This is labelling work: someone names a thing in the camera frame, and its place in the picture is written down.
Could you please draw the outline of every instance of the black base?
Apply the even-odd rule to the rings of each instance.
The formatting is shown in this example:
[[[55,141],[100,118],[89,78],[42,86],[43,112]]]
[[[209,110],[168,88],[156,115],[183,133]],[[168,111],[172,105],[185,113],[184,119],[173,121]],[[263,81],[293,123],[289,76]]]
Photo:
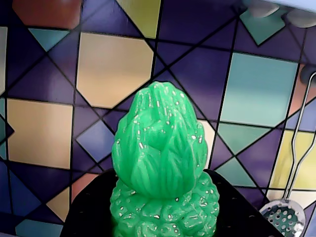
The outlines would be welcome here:
[[[216,237],[283,237],[222,176],[205,170],[220,194]],[[110,237],[110,197],[118,178],[108,170],[95,178],[72,203],[60,237]]]

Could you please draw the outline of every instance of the triangular tile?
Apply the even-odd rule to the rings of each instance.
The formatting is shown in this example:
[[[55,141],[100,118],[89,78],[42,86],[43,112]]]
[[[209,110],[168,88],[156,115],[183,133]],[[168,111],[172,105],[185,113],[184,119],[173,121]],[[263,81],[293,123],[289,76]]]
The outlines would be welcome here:
[[[316,224],[315,220],[313,222],[311,221],[312,214],[315,210],[315,205],[316,205],[316,202],[313,202],[310,206],[308,206],[307,208],[304,209],[305,216],[306,216],[306,228],[304,229],[302,236],[308,237],[308,235],[306,235],[306,231],[309,228],[312,228],[313,225],[315,226],[315,224]]]
[[[102,172],[103,170],[100,169],[98,166],[95,166],[89,170],[89,173],[93,173],[93,174],[101,174]]]
[[[58,237],[62,229],[62,225],[26,219],[16,226],[16,234],[23,237]]]
[[[13,214],[26,216],[40,206],[40,201],[25,187],[25,185],[10,171]]]
[[[229,52],[198,47],[171,67],[208,120],[218,119],[229,61]]]
[[[6,159],[6,142],[3,142],[0,146],[0,158]]]
[[[112,169],[113,168],[112,157],[109,156],[104,161],[100,162],[100,166],[102,167],[103,170]]]
[[[0,212],[0,233],[16,235],[15,226],[20,223],[24,217]]]
[[[236,20],[229,23],[219,32],[211,36],[207,41],[203,43],[203,45],[230,49],[233,43],[235,26],[236,26]]]
[[[43,202],[52,199],[70,183],[69,170],[18,162],[10,162],[9,167]]]
[[[237,154],[269,130],[270,129],[268,128],[221,122],[218,127],[218,134],[222,137],[232,152]]]
[[[124,36],[140,36],[116,1],[101,7],[82,24],[83,32],[107,33]]]
[[[95,165],[93,159],[89,156],[89,154],[81,148],[77,141],[74,141],[73,145],[73,162],[72,169],[81,170],[86,172],[91,167]]]
[[[74,89],[55,65],[44,58],[8,91],[8,96],[72,104]]]
[[[77,137],[99,119],[91,107],[75,107],[74,116],[74,137]]]
[[[297,112],[301,107],[304,99],[304,94],[306,91],[307,85],[303,84],[300,78],[301,71],[304,68],[304,65],[300,65],[300,69],[298,72],[298,76],[296,79],[296,84],[293,92],[293,97],[292,97],[292,102],[289,110],[289,116],[291,116],[293,113]],[[310,102],[311,100],[315,99],[316,97],[316,87],[311,87],[310,91],[307,95],[307,100],[306,102]]]
[[[276,199],[281,199],[284,190],[268,190],[267,198],[272,201]],[[296,191],[293,190],[290,199],[296,201],[302,208],[306,208],[311,205],[316,200],[316,192],[313,191]]]
[[[0,212],[11,214],[7,167],[0,162]]]
[[[116,132],[118,129],[118,123],[120,119],[126,114],[127,112],[111,111],[104,116],[103,120],[108,126],[111,127],[111,129],[113,129],[114,132]]]
[[[259,189],[236,188],[257,210],[269,202]]]
[[[28,218],[34,221],[63,224],[63,222],[56,216],[56,214],[45,204],[42,204],[36,210],[30,213],[30,215],[28,215]]]
[[[311,103],[309,103],[304,110],[303,117],[301,120],[301,125],[299,127],[299,130],[302,131],[311,131],[314,132],[316,128],[316,100],[313,100]],[[298,116],[300,111],[296,112],[294,115],[292,115],[288,121],[286,122],[286,129],[295,129]]]
[[[232,158],[230,161],[220,166],[215,171],[222,175],[232,185],[256,187],[236,158]]]
[[[94,180],[98,175],[97,174],[85,174],[72,185],[72,194],[71,200],[74,201],[75,197],[89,184]]]
[[[45,50],[25,27],[8,28],[7,41],[10,42],[6,50],[6,86],[9,88],[28,67],[45,54]]]
[[[63,37],[65,37],[69,33],[69,31],[34,28],[29,28],[29,31],[46,51],[49,51],[54,45],[56,45]]]
[[[164,43],[159,42],[157,46],[157,53],[166,65],[169,65],[186,51],[188,51],[191,46],[174,44],[174,43]],[[155,65],[155,72],[158,73],[164,68],[164,65],[160,62]]]
[[[216,169],[221,164],[228,161],[232,156],[233,154],[228,150],[223,140],[216,135],[215,145],[211,157],[211,170]]]
[[[282,131],[275,129],[238,155],[240,162],[260,187],[267,187],[269,184],[281,137]]]
[[[77,74],[79,35],[79,32],[72,31],[48,53],[73,85]]]
[[[70,188],[66,188],[46,205],[62,220],[65,221],[69,211]]]
[[[5,118],[5,99],[0,99],[0,115],[2,115],[3,118]]]
[[[93,108],[99,116],[103,117],[109,110],[102,108]]]
[[[93,13],[99,9],[104,4],[108,4],[111,1],[95,1],[95,0],[85,0],[82,2],[81,9],[81,21],[85,21],[88,17],[93,15]]]
[[[300,39],[300,44],[303,43],[304,31],[304,29],[297,30],[297,38]],[[301,54],[300,47],[297,45],[287,27],[284,27],[277,34],[273,35],[272,38],[258,47],[241,22],[238,23],[235,51],[254,53],[257,55],[271,56],[292,61],[298,61]]]

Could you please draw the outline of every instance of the purple tile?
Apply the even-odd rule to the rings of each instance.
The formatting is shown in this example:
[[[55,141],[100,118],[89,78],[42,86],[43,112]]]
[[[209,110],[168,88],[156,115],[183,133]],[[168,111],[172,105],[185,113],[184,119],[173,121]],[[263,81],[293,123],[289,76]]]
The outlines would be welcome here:
[[[74,88],[45,57],[8,91],[8,96],[72,104]]]
[[[0,212],[11,213],[7,167],[0,162]]]
[[[52,224],[63,224],[63,222],[56,216],[56,214],[45,204],[42,204],[36,210],[30,213],[28,219]]]
[[[79,34],[79,32],[71,32],[48,53],[73,85],[76,81]]]
[[[315,47],[316,27],[310,27],[307,29],[306,40],[304,45],[303,57],[304,63],[316,64],[316,47]]]
[[[95,166],[89,170],[89,173],[93,173],[93,174],[101,174],[102,172],[103,170],[100,169],[98,166]]]
[[[10,5],[10,3],[11,1],[8,1],[8,0],[0,1],[0,25],[2,26],[9,25],[9,19],[10,19],[9,15],[12,9],[12,5]]]
[[[306,225],[308,225],[310,223],[314,208],[315,208],[316,202],[313,202],[311,205],[309,205],[308,207],[306,207],[304,209],[305,212],[305,216],[306,216]],[[302,236],[305,236],[305,232],[307,230],[308,226],[305,228],[305,230],[302,233]]]
[[[229,59],[229,52],[196,48],[171,67],[207,119],[218,118]]]
[[[257,210],[268,203],[268,199],[263,196],[259,189],[236,188]]]
[[[16,235],[15,226],[18,225],[24,217],[5,214],[0,212],[0,232],[9,235]]]
[[[238,155],[240,162],[262,188],[268,186],[281,136],[282,131],[275,129]]]
[[[206,0],[168,0],[163,4],[159,38],[197,43],[234,13],[229,5]]]
[[[225,146],[222,139],[216,135],[214,150],[211,155],[211,170],[216,169],[221,164],[228,161],[231,157],[233,157],[232,153]]]
[[[69,170],[18,162],[10,162],[9,167],[43,202],[48,202],[70,184]]]
[[[87,19],[82,24],[81,30],[83,32],[140,36],[139,32],[128,20],[124,11],[114,0],[100,8],[93,16]]]
[[[102,161],[100,163],[100,166],[104,170],[112,169],[113,168],[113,166],[112,166],[112,157],[109,156],[108,158],[106,158],[104,161]]]
[[[126,115],[127,112],[121,111],[111,111],[107,115],[104,116],[104,122],[113,129],[114,132],[118,129],[119,120]]]
[[[315,117],[315,111],[316,111],[316,100],[312,100],[311,103],[309,103],[303,112],[303,117],[301,120],[301,125],[299,129],[301,131],[310,131],[314,132],[316,128],[316,117]],[[286,122],[286,128],[294,130],[296,127],[296,123],[298,120],[300,111],[293,114],[288,121]]]
[[[295,42],[295,38],[291,34],[289,28],[295,34],[295,38],[298,40],[300,45],[302,45],[304,29],[288,26],[284,27],[260,46],[257,46],[247,29],[241,22],[239,22],[235,42],[235,51],[298,61],[300,59],[301,49]]]
[[[81,148],[78,142],[74,141],[73,145],[73,162],[72,169],[86,172],[95,165],[95,162],[89,154]]]
[[[74,137],[77,137],[99,119],[90,107],[75,107],[74,116]]]
[[[26,27],[10,27],[7,35],[7,82],[11,84],[21,76],[34,62],[45,53],[45,50],[32,36]]]
[[[157,46],[157,53],[164,61],[166,65],[169,65],[186,51],[188,51],[191,46],[174,44],[174,43],[164,43],[159,42]],[[158,73],[164,68],[164,65],[159,60],[155,64],[155,72]]]
[[[233,44],[236,20],[221,29],[215,35],[211,36],[202,45],[231,49]]]
[[[100,6],[105,3],[111,2],[110,0],[83,0],[81,10],[81,20],[84,21],[90,17]]]
[[[107,111],[109,111],[109,110],[107,110],[107,109],[96,108],[96,107],[94,107],[93,109],[94,109],[94,110],[98,113],[98,115],[101,116],[101,117],[103,117],[103,116],[107,113]]]

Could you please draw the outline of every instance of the geometric tile wall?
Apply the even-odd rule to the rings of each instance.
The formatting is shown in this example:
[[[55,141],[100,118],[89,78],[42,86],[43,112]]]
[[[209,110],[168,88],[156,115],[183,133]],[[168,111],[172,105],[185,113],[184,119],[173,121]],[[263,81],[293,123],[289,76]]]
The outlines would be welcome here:
[[[256,208],[282,196],[290,141],[316,64],[316,28],[238,0],[0,0],[0,232],[58,237],[76,195],[112,167],[119,119],[140,88],[169,81],[202,122],[207,167]],[[297,156],[316,128],[308,95]],[[316,150],[291,198],[316,235]]]

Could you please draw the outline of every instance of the green translucent sculpture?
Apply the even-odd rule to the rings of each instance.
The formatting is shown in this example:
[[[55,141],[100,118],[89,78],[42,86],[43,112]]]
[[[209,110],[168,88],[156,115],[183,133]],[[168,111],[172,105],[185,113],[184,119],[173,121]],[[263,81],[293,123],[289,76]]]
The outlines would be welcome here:
[[[213,236],[219,194],[203,172],[206,158],[203,126],[187,96],[168,82],[140,90],[112,149],[114,236]]]

